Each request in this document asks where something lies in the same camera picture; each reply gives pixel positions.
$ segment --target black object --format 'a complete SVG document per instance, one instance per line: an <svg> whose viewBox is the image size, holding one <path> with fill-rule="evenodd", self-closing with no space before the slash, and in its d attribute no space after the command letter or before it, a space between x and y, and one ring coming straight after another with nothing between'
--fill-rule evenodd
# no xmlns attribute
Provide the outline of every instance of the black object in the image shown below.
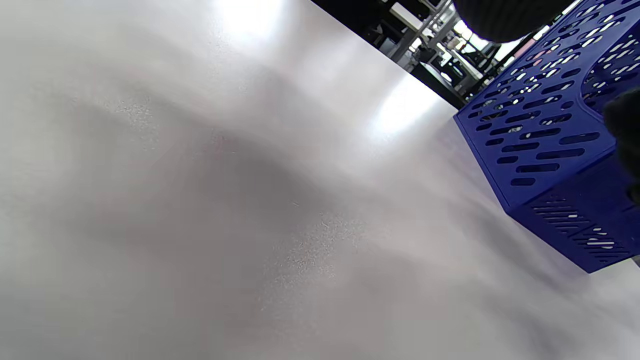
<svg viewBox="0 0 640 360"><path fill-rule="evenodd" d="M627 193L640 205L640 88L625 92L604 108L604 123L618 141L617 153L636 180Z"/></svg>
<svg viewBox="0 0 640 360"><path fill-rule="evenodd" d="M550 22L573 0L453 0L465 24L492 42L518 40Z"/></svg>

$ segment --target blue crate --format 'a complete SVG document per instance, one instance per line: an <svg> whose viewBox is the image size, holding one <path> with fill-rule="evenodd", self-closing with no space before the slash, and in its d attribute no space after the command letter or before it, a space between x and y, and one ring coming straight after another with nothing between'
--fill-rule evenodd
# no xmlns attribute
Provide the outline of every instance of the blue crate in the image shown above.
<svg viewBox="0 0 640 360"><path fill-rule="evenodd" d="M640 254L603 105L640 85L640 0L585 0L456 116L505 211L587 272Z"/></svg>

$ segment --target ventilation slot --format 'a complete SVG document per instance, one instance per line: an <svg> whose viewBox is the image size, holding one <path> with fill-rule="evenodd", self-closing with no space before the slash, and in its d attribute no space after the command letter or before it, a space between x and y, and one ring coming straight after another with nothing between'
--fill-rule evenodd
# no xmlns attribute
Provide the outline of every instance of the ventilation slot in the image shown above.
<svg viewBox="0 0 640 360"><path fill-rule="evenodd" d="M516 77L514 76L514 77L509 78L507 80L502 80L501 82L498 83L498 87L501 87L501 86L504 86L504 85L506 85L508 83L511 83L511 82L515 81L515 79L516 79Z"/></svg>
<svg viewBox="0 0 640 360"><path fill-rule="evenodd" d="M573 70L569 70L567 72L565 72L564 74L562 74L561 78L566 79L566 78L570 78L574 75L580 74L580 71L582 69L577 68L577 69L573 69Z"/></svg>
<svg viewBox="0 0 640 360"><path fill-rule="evenodd" d="M548 172L556 171L560 168L560 164L539 164L539 165L522 165L516 168L516 172Z"/></svg>
<svg viewBox="0 0 640 360"><path fill-rule="evenodd" d="M562 99L562 95L555 95L555 96L551 96L551 97L547 97L546 99L540 99L537 101L533 101L533 102L528 102L526 104L524 104L524 106L522 106L523 109L531 109L531 108L535 108L536 106L541 106L541 105L545 105L545 104L551 104L552 102L556 102L558 100Z"/></svg>
<svg viewBox="0 0 640 360"><path fill-rule="evenodd" d="M508 118L507 120L505 120L504 122L507 123L507 124L510 124L512 122L531 120L531 119L539 116L541 113L542 113L542 111L536 110L536 111L532 111L530 113L524 113L524 114L512 116L512 117Z"/></svg>
<svg viewBox="0 0 640 360"><path fill-rule="evenodd" d="M564 122L569 120L571 116L572 116L571 114L564 114L564 115L558 115L554 117L547 117L540 120L540 125L548 126L551 124L557 124L558 122Z"/></svg>
<svg viewBox="0 0 640 360"><path fill-rule="evenodd" d="M500 90L492 91L492 92L490 92L490 93L487 93L487 94L484 96L484 98L486 99L487 97L493 97L493 96L496 96L496 95L504 94L504 93L506 93L507 91L509 91L509 89L510 89L510 88L511 88L510 86L507 86L506 88L502 88L502 89L500 89Z"/></svg>
<svg viewBox="0 0 640 360"><path fill-rule="evenodd" d="M555 194L536 200L531 205L531 209L561 234L574 234L590 223L589 219L578 212L564 197Z"/></svg>
<svg viewBox="0 0 640 360"><path fill-rule="evenodd" d="M592 225L572 236L571 240L601 263L621 261L632 255L623 244L599 225Z"/></svg>
<svg viewBox="0 0 640 360"><path fill-rule="evenodd" d="M574 158L576 156L582 156L583 154L584 154L584 149L548 151L548 152L539 153L538 155L536 155L536 159L551 160L551 159L561 159L561 158Z"/></svg>
<svg viewBox="0 0 640 360"><path fill-rule="evenodd" d="M540 86L541 86L541 85L540 85L539 83L538 83L538 84L529 85L529 86L525 86L525 87L523 87L523 88L521 88L521 89L519 89L519 90L516 90L516 91L514 91L514 92L511 92L511 93L508 95L508 97L514 97L514 96L516 96L516 95L524 94L524 93L526 93L526 92L532 92L533 90L535 90L535 89L539 88Z"/></svg>
<svg viewBox="0 0 640 360"><path fill-rule="evenodd" d="M515 126L508 126L508 127L501 127L500 129L496 129L496 130L492 130L490 135L500 135L500 134L507 134L507 133L517 133L518 131L522 130L522 125L515 125Z"/></svg>
<svg viewBox="0 0 640 360"><path fill-rule="evenodd" d="M564 58L560 58L560 59L557 59L557 60L554 60L554 61L550 61L550 62L546 63L544 66L542 66L540 68L540 70L547 70L548 68L554 68L554 67L556 67L557 65L560 65L560 64L566 64L569 61L577 59L578 57L580 57L580 53L571 54L569 56L565 56Z"/></svg>
<svg viewBox="0 0 640 360"><path fill-rule="evenodd" d="M491 139L488 140L486 143L484 143L486 146L494 146L494 145L499 145L501 143L503 143L504 139L503 138L498 138L498 139Z"/></svg>
<svg viewBox="0 0 640 360"><path fill-rule="evenodd" d="M525 83L525 84L535 83L535 82L537 82L537 81L538 81L538 80L540 80L540 79L549 78L549 77L551 77L551 76L555 75L555 74L556 74L557 72L559 72L559 71L560 71L559 69L552 69L552 70L549 70L549 71L543 72L542 74L538 74L538 75L535 75L535 76L531 76L529 79L526 79L526 80L524 81L524 83Z"/></svg>
<svg viewBox="0 0 640 360"><path fill-rule="evenodd" d="M583 15L587 15L588 13L594 11L594 10L600 10L602 9L605 5L611 4L613 3L615 0L605 0L605 1L601 1L591 7L589 7L588 9L585 9L581 12L578 13L578 15L576 15L576 17L581 17Z"/></svg>
<svg viewBox="0 0 640 360"><path fill-rule="evenodd" d="M516 161L518 161L518 156L505 156L503 158L499 158L496 162L498 164L513 164Z"/></svg>
<svg viewBox="0 0 640 360"><path fill-rule="evenodd" d="M582 96L582 98L584 100L592 99L594 97L600 97L600 96L604 96L604 95L609 95L609 94L611 94L611 93L613 93L615 91L616 91L616 87L612 86L610 88L606 88L606 89L603 89L603 90L598 90L598 91L594 91L594 92L590 92L590 93L584 94Z"/></svg>
<svg viewBox="0 0 640 360"><path fill-rule="evenodd" d="M491 120L493 120L493 119L495 119L497 117L502 117L502 116L507 115L507 112L509 112L509 111L508 110L502 110L502 111L497 112L497 113L492 113L492 114L489 114L489 115L485 115L485 116L483 116L481 118L480 121L491 121Z"/></svg>
<svg viewBox="0 0 640 360"><path fill-rule="evenodd" d="M580 134L567 136L566 138L560 139L560 145L568 145L570 143L579 143L579 142L590 142L596 140L600 137L600 133L588 133L588 134Z"/></svg>
<svg viewBox="0 0 640 360"><path fill-rule="evenodd" d="M506 101L506 102L503 102L502 104L498 104L498 105L494 106L493 109L502 110L507 106L516 105L516 104L518 104L519 102L521 102L523 100L524 100L524 96L521 96L521 97L519 97L517 99L513 99L511 101Z"/></svg>
<svg viewBox="0 0 640 360"><path fill-rule="evenodd" d="M511 180L512 186L531 186L536 182L532 177L519 177Z"/></svg>
<svg viewBox="0 0 640 360"><path fill-rule="evenodd" d="M539 131L534 131L532 133L522 134L520 135L520 139L526 140L526 139L542 138L544 136L558 135L559 133L560 133L560 128L555 127L553 129L539 130Z"/></svg>
<svg viewBox="0 0 640 360"><path fill-rule="evenodd" d="M580 31L580 29L571 30L568 33L566 33L564 35L561 35L561 36L559 36L559 37L557 37L557 38L555 38L553 40L547 40L542 46L546 47L546 46L555 44L558 41L564 40L564 39L566 39L566 38L568 38L568 37L570 37L572 35L575 35L578 31Z"/></svg>
<svg viewBox="0 0 640 360"><path fill-rule="evenodd" d="M487 130L488 128L491 127L491 125L493 125L491 122L488 122L487 124L480 125L480 126L478 126L476 128L476 131Z"/></svg>
<svg viewBox="0 0 640 360"><path fill-rule="evenodd" d="M502 152L514 152L537 149L540 146L539 142L521 143L518 145L509 145L502 148Z"/></svg>
<svg viewBox="0 0 640 360"><path fill-rule="evenodd" d="M492 104L492 103L494 103L494 102L495 102L495 99L490 99L490 100L487 100L487 101L485 101L485 102L481 102L481 103L479 103L479 104L475 104L475 105L472 107L472 109L473 109L473 110L475 110L475 109L478 109L478 108L484 108L485 106L487 106L487 105L489 105L489 104Z"/></svg>
<svg viewBox="0 0 640 360"><path fill-rule="evenodd" d="M569 29L571 29L571 28L575 28L576 26L580 26L580 25L584 24L584 23L585 23L585 22L587 22L587 21L591 21L591 20L593 20L593 19L597 18L599 14L600 14L600 13L598 13L598 12L596 12L596 13L592 13L591 15L589 15L589 16L587 16L587 17L583 17L583 18L582 18L582 19L580 19L580 20L576 20L576 21L572 22L572 23L571 23L571 24L569 24L569 25L565 25L565 26L563 26L562 28L560 28L560 30L558 30L558 33L564 33L565 31L567 31L567 30L569 30Z"/></svg>
<svg viewBox="0 0 640 360"><path fill-rule="evenodd" d="M612 13L611 15L605 16L602 19L600 19L598 22L609 22L615 18L617 18L618 16L631 11L635 8L637 8L638 6L640 6L640 1L636 1L635 3L629 5L629 6L625 6L624 8L618 10L617 12Z"/></svg>
<svg viewBox="0 0 640 360"><path fill-rule="evenodd" d="M575 83L575 81L571 80L571 81L567 81L565 83L561 83L561 84L558 84L558 85L550 86L548 88L543 89L540 92L540 94L545 95L545 94L549 94L550 92L554 92L554 91L566 90L566 89L570 88L571 86L573 86L574 83Z"/></svg>

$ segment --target white surface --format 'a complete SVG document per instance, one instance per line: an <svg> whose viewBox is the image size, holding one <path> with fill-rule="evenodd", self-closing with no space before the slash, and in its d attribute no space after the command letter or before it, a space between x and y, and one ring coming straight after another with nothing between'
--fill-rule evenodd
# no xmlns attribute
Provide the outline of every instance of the white surface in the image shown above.
<svg viewBox="0 0 640 360"><path fill-rule="evenodd" d="M389 12L413 31L417 31L422 26L422 21L400 3L393 4L393 6L391 6L391 8L389 9ZM433 32L430 29L425 29L422 32L421 37L428 41L428 37L432 36Z"/></svg>
<svg viewBox="0 0 640 360"><path fill-rule="evenodd" d="M636 266L510 221L454 110L312 3L0 20L0 359L637 359Z"/></svg>

